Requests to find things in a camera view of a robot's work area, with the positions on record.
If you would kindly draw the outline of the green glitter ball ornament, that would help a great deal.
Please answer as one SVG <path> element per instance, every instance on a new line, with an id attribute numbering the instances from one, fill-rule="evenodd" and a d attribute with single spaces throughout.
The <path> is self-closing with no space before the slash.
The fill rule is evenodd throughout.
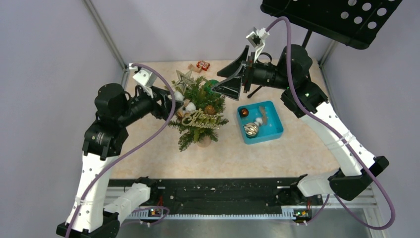
<path id="1" fill-rule="evenodd" d="M 204 84 L 204 91 L 206 92 L 206 93 L 208 93 L 208 94 L 212 94 L 212 90 L 211 90 L 211 88 L 213 87 L 213 86 L 215 86 L 216 84 L 218 84 L 219 83 L 219 81 L 218 80 L 215 80 L 215 79 L 210 79 L 210 80 L 207 80 L 206 82 L 205 82 L 205 84 Z"/>

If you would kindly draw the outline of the white cotton boll sprig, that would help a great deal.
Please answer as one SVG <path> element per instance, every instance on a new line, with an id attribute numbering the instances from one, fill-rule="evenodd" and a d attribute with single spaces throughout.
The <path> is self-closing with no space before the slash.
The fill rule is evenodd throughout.
<path id="1" fill-rule="evenodd" d="M 177 101 L 182 101 L 183 103 L 182 106 L 176 112 L 176 116 L 178 119 L 183 119 L 185 116 L 189 116 L 191 113 L 197 110 L 195 104 L 191 100 L 186 99 L 181 92 L 175 91 L 174 96 Z"/>

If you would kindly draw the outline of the silver gold star topper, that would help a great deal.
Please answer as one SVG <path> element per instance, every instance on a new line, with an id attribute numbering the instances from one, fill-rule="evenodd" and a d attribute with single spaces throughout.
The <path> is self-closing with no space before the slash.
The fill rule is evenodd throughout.
<path id="1" fill-rule="evenodd" d="M 191 89 L 193 85 L 197 84 L 197 82 L 192 77 L 192 70 L 189 70 L 186 73 L 182 73 L 179 70 L 176 70 L 177 81 L 173 83 L 175 89 L 179 92 L 184 94 L 187 89 Z"/>

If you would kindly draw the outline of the pine cone ornament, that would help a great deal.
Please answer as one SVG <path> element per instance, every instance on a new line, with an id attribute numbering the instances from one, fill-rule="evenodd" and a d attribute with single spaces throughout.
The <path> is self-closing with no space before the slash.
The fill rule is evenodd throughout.
<path id="1" fill-rule="evenodd" d="M 215 115 L 217 113 L 216 109 L 212 105 L 207 105 L 204 109 L 205 114 L 207 115 Z"/>

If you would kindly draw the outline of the small green christmas tree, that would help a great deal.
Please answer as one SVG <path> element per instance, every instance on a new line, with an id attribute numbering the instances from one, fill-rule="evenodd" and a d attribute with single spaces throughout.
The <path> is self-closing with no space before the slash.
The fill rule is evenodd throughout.
<path id="1" fill-rule="evenodd" d="M 217 131 L 229 122 L 222 115 L 225 97 L 211 89 L 218 82 L 204 76 L 172 81 L 175 98 L 183 103 L 168 124 L 180 133 L 179 151 L 187 150 L 192 144 L 206 147 L 212 141 L 218 142 Z"/>

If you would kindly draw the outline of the gold glitter word ornament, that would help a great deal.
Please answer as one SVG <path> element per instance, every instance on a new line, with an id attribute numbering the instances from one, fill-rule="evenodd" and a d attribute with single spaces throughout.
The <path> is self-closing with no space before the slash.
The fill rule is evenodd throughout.
<path id="1" fill-rule="evenodd" d="M 204 129 L 219 129 L 218 125 L 219 115 L 213 116 L 205 114 L 201 109 L 196 110 L 189 116 L 185 116 L 181 120 L 181 124 L 184 126 L 191 126 Z"/>

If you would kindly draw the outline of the teal plastic tray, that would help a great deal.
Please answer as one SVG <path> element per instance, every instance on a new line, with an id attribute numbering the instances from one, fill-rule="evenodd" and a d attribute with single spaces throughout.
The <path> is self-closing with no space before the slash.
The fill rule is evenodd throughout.
<path id="1" fill-rule="evenodd" d="M 279 139 L 283 124 L 272 101 L 239 106 L 237 122 L 245 144 L 251 145 Z"/>

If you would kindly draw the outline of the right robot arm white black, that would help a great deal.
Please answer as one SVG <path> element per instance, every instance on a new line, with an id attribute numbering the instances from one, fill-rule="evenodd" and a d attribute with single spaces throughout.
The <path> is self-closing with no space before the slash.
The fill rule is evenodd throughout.
<path id="1" fill-rule="evenodd" d="M 282 51 L 277 64 L 263 63 L 244 49 L 217 75 L 223 80 L 211 90 L 238 100 L 252 85 L 281 89 L 284 105 L 306 123 L 323 141 L 339 168 L 319 175 L 302 176 L 290 191 L 296 204 L 311 196 L 335 194 L 351 201 L 359 196 L 386 167 L 389 161 L 368 151 L 344 125 L 321 88 L 312 82 L 309 70 L 312 59 L 306 49 L 293 44 L 291 53 Z"/>

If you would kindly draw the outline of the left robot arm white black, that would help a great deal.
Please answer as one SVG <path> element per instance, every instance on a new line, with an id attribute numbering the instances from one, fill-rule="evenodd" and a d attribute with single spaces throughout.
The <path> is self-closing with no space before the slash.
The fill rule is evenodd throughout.
<path id="1" fill-rule="evenodd" d="M 110 204 L 105 204 L 112 168 L 123 159 L 122 146 L 128 138 L 127 127 L 146 115 L 166 123 L 182 106 L 172 89 L 155 86 L 136 87 L 131 96 L 118 83 L 98 90 L 96 118 L 84 134 L 82 172 L 72 210 L 57 226 L 65 238 L 114 238 L 121 224 L 141 204 L 153 205 L 159 192 L 153 181 L 142 178 Z"/>

